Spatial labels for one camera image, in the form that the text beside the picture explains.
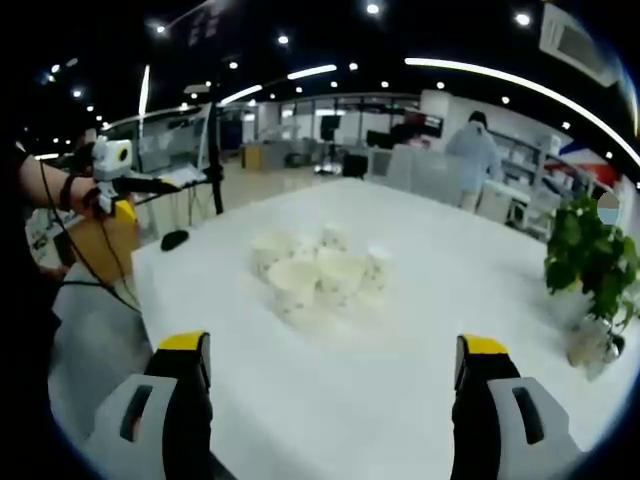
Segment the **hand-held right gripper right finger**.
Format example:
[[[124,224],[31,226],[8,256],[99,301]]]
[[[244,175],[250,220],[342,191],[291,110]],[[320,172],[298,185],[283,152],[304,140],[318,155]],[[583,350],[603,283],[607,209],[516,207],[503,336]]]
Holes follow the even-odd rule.
[[[569,416],[498,341],[456,341],[453,479],[568,479],[583,452]]]

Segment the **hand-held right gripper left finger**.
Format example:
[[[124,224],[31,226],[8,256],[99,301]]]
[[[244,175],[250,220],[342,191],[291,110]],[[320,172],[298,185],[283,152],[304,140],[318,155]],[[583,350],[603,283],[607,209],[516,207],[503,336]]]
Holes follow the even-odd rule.
[[[210,449],[210,335],[168,337],[98,407],[85,444],[103,479],[231,479]]]

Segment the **person's left hand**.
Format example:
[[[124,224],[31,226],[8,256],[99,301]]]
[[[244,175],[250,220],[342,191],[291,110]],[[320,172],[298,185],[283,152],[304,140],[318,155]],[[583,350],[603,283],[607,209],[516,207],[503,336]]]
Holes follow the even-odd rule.
[[[103,220],[106,214],[99,205],[99,189],[92,178],[77,177],[71,186],[71,205],[75,213]]]

